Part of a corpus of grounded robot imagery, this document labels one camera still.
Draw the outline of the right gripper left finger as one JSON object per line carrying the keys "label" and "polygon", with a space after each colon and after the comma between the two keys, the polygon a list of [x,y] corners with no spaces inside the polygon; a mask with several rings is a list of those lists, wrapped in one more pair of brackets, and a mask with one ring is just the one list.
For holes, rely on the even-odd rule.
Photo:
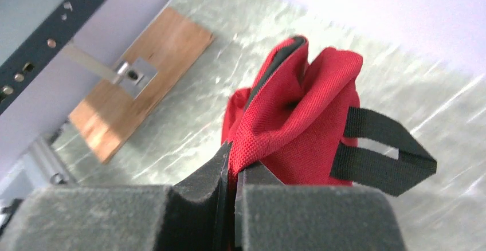
{"label": "right gripper left finger", "polygon": [[176,185],[50,186],[9,207],[2,250],[229,250],[225,143]]}

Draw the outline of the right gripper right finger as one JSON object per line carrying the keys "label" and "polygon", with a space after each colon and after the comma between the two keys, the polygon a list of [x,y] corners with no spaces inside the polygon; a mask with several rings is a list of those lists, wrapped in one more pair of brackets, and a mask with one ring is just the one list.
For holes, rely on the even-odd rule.
{"label": "right gripper right finger", "polygon": [[365,187],[288,186],[255,163],[238,175],[237,250],[405,250],[393,209]]}

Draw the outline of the red backpack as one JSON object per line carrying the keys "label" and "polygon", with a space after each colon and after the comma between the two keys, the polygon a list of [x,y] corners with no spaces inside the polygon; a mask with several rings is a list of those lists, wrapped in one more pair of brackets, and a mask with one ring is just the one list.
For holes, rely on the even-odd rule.
{"label": "red backpack", "polygon": [[264,61],[253,85],[230,98],[222,142],[228,180],[262,163],[286,185],[352,186],[399,196],[437,171],[437,161],[399,122],[360,106],[360,54],[332,47],[308,61],[293,36]]}

